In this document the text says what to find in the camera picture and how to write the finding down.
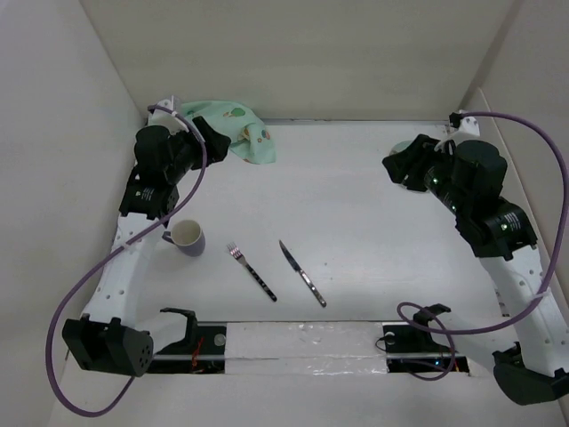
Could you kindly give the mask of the green cartoon print cloth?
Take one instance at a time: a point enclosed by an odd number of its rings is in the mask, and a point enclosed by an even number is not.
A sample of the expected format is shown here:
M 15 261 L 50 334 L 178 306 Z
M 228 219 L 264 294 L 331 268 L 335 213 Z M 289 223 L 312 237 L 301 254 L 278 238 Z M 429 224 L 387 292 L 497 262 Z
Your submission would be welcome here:
M 231 139 L 230 150 L 245 162 L 265 165 L 276 162 L 276 147 L 264 123 L 253 111 L 233 101 L 193 101 L 176 104 L 162 100 L 160 105 L 176 110 L 188 121 L 203 117 L 217 133 Z

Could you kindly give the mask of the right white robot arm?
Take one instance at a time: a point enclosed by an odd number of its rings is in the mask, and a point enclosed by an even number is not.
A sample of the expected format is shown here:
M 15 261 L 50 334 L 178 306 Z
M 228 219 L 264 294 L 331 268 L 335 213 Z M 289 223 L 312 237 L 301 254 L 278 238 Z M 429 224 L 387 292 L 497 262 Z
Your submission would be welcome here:
M 446 346 L 489 370 L 514 403 L 555 401 L 568 393 L 568 324 L 541 267 L 537 235 L 525 211 L 501 196 L 507 161 L 492 144 L 438 141 L 418 135 L 382 160 L 389 178 L 433 194 L 493 281 L 509 317 L 475 327 L 441 303 L 417 307 L 408 319 L 421 350 Z

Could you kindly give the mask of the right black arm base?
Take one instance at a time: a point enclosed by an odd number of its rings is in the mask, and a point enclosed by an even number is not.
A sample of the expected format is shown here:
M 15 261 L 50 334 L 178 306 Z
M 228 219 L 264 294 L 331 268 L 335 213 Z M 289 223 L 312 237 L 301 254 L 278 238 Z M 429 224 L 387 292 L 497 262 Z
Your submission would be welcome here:
M 439 344 L 404 321 L 383 322 L 381 328 L 374 345 L 386 357 L 389 374 L 409 374 L 423 381 L 435 381 L 446 370 L 470 374 L 467 358 L 456 353 L 452 359 L 447 341 Z

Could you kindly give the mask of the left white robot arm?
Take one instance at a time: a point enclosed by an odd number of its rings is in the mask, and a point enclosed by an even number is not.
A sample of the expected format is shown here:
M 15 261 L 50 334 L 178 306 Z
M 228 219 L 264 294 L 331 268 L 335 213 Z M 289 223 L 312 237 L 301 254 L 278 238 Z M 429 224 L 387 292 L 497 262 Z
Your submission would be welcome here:
M 102 269 L 99 284 L 79 319 L 69 319 L 62 337 L 86 371 L 140 377 L 167 347 L 189 352 L 197 345 L 196 314 L 164 308 L 145 322 L 137 305 L 156 244 L 179 203 L 178 182 L 188 171 L 222 161 L 229 137 L 202 117 L 190 122 L 198 133 L 171 133 L 149 125 L 135 136 L 135 165 L 119 206 L 113 249 L 117 256 Z

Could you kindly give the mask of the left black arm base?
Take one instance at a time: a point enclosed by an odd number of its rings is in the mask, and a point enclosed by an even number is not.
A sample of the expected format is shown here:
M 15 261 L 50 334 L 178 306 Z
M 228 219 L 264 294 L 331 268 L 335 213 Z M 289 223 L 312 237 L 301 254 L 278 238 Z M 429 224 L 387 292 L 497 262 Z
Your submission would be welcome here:
M 144 324 L 153 340 L 148 374 L 216 375 L 225 372 L 227 325 L 200 323 L 192 310 L 164 308 Z

